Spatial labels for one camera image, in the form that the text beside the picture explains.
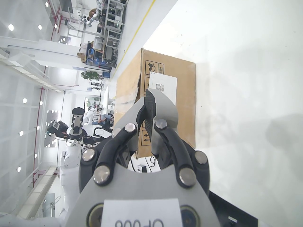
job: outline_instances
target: white pillar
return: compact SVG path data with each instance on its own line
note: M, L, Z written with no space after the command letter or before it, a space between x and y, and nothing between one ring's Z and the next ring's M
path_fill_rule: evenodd
M84 67L77 57L80 47L60 44L53 41L28 41L23 39L0 37L0 48L8 51L19 50L36 60L40 65L72 69Z

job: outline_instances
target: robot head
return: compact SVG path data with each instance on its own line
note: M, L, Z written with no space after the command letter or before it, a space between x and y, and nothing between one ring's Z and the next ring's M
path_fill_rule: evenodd
M47 131L50 133L64 132L66 133L68 125L62 122L61 120L57 122L56 120L47 128Z

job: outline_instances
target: yellow line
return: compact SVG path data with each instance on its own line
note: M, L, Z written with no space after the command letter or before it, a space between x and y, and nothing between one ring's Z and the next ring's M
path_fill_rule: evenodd
M115 71L115 73L114 73L114 75L113 75L113 77L115 76L115 74L116 74L116 72L117 72L117 70L118 70L118 68L119 68L119 66L120 66L120 64L121 64L121 62L123 61L123 59L124 59L124 57L125 57L125 55L126 55L128 49L129 49L129 47L131 46L131 44L132 44L134 38L136 37L136 35L137 35L139 29L141 28L143 22L145 21L147 15L148 15L148 13L149 13L149 11L151 10L151 8L153 7L153 5L154 5L154 3L155 3L155 1L156 1L156 0L153 0L152 3L151 3L151 5L149 6L149 8L148 8L148 10L147 10L147 12L146 12L146 14L145 14L145 16L143 17L143 20L141 21L139 27L137 28L137 30L136 30L136 32L135 32L135 34L134 34L134 36L133 36L133 38L132 38L132 40L131 40L129 46L127 47L127 49L126 49L124 55L122 56L122 59L121 59L121 61L119 62L118 66L117 66L117 68L116 68L116 71Z

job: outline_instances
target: qr code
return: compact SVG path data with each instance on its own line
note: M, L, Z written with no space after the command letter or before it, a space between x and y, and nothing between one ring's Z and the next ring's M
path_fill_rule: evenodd
M156 89L160 90L161 92L164 92L164 85L156 84Z

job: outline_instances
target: gray gripper base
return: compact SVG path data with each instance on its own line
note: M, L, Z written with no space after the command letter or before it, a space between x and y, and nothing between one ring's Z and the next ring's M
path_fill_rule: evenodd
M156 110L154 112L155 115L152 119L152 122L149 123L151 124L151 126L149 126L150 130L147 130L147 122L145 122L145 128L148 134L150 134L151 131L151 136L149 136L151 140L151 152L154 155L158 155L161 149L161 145L163 145L163 141L159 133L157 133L154 129L154 124L157 120L164 119L166 120L169 127L174 129L178 133L178 111L172 101L168 97L166 97L161 91L157 89L148 89L148 92L150 92L155 98Z
M152 200L178 198L180 205L193 207L202 227L220 227L215 211L204 190L196 183L191 189L178 185L174 166L156 173L136 173L119 164L112 182L100 187L93 178L87 183L74 208L67 213L66 227L86 226L89 210L104 200Z

